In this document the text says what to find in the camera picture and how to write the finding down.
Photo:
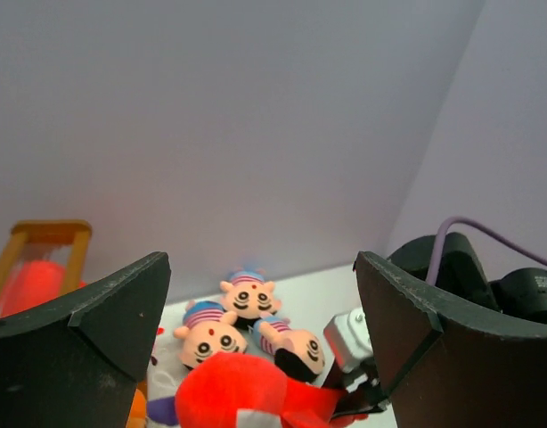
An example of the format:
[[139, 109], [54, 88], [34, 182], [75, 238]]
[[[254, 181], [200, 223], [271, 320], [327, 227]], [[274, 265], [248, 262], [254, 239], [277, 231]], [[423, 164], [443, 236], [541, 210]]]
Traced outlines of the orange shark plush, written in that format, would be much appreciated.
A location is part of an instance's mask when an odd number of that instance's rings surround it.
[[128, 414], [126, 428], [145, 428], [147, 425], [147, 400], [142, 391], [135, 390], [134, 399]]

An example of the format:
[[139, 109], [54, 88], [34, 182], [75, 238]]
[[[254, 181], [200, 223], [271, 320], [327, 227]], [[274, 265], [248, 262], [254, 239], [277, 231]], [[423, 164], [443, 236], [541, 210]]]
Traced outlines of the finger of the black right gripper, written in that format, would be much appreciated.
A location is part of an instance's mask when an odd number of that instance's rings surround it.
[[373, 360], [361, 362], [350, 373], [343, 372], [334, 361], [322, 386], [344, 393], [333, 412], [332, 422], [354, 422], [364, 416], [383, 413], [389, 407], [388, 395], [381, 387]]

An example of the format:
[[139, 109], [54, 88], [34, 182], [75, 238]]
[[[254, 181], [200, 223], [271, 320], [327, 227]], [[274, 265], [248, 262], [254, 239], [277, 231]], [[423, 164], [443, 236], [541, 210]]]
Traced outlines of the red shark plush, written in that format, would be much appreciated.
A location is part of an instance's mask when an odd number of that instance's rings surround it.
[[268, 359], [220, 352], [194, 368], [174, 396], [149, 400], [146, 414], [184, 428], [348, 427], [368, 416], [335, 416], [345, 395], [296, 381]]
[[65, 267], [49, 260], [33, 260], [18, 267], [0, 294], [0, 317], [34, 308], [60, 296]]

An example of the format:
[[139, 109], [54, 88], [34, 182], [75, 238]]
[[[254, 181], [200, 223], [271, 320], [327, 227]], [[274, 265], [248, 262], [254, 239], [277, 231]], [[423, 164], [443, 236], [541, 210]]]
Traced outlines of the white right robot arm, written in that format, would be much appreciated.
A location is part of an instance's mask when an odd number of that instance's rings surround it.
[[334, 316], [334, 419], [392, 409], [400, 427], [547, 427], [547, 270], [489, 281], [468, 238], [355, 259], [361, 304]]

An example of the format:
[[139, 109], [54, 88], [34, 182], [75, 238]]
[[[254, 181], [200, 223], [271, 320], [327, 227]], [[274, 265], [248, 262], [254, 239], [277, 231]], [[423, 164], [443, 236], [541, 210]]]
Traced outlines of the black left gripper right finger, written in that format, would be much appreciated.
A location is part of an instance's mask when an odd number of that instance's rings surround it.
[[547, 325], [355, 261], [382, 390], [400, 427], [547, 427]]

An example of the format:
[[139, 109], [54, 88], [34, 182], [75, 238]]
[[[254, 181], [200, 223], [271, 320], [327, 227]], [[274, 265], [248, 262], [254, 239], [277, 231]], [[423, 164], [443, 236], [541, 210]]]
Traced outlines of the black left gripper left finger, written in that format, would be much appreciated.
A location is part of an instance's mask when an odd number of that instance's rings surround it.
[[0, 427], [123, 427], [167, 298], [156, 251], [0, 319]]

